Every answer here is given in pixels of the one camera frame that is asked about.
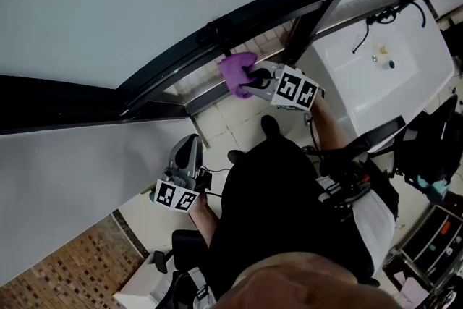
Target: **person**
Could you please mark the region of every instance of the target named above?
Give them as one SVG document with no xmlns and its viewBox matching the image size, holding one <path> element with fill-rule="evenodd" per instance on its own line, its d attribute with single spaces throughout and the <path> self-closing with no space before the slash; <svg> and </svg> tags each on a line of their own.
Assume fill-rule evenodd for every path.
<svg viewBox="0 0 463 309">
<path fill-rule="evenodd" d="M 311 108 L 322 150 L 347 144 L 325 101 Z M 373 163 L 371 191 L 339 220 L 319 201 L 317 172 L 301 148 L 281 135 L 273 117 L 267 139 L 234 163 L 219 219 L 200 195 L 190 216 L 208 246 L 205 278 L 217 308 L 397 308 L 368 285 L 394 233 L 399 196 Z"/>
</svg>

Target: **white tile floor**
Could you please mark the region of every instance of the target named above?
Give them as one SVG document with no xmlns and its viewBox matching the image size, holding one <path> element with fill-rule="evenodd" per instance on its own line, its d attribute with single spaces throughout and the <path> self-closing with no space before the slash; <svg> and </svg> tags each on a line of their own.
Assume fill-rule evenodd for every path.
<svg viewBox="0 0 463 309">
<path fill-rule="evenodd" d="M 456 88 L 456 93 L 463 98 L 463 80 L 456 75 L 430 102 L 428 112 L 434 111 L 443 103 L 450 96 L 452 88 Z M 263 141 L 265 137 L 260 128 L 260 118 L 264 114 L 274 116 L 282 133 L 299 146 L 311 144 L 310 132 L 304 126 L 300 111 L 278 110 L 256 97 L 239 100 L 230 96 L 195 118 L 210 146 L 203 153 L 204 164 L 212 170 L 229 169 L 232 164 L 226 157 L 228 151 L 248 151 Z M 228 172 L 213 173 L 211 192 L 221 193 L 227 174 Z M 400 194 L 399 219 L 394 236 L 396 243 L 419 218 L 428 201 L 424 195 L 404 183 L 401 177 L 395 177 L 391 183 Z M 459 175 L 455 175 L 452 180 L 451 190 L 463 194 L 463 180 Z M 211 207 L 220 215 L 220 199 L 213 196 L 208 199 Z M 147 195 L 138 195 L 123 205 L 120 211 L 148 250 L 167 250 L 174 229 L 193 228 L 187 215 L 156 207 Z M 383 282 L 383 288 L 389 291 L 390 285 L 387 280 L 384 281 L 385 277 L 379 274 L 378 278 Z"/>
</svg>

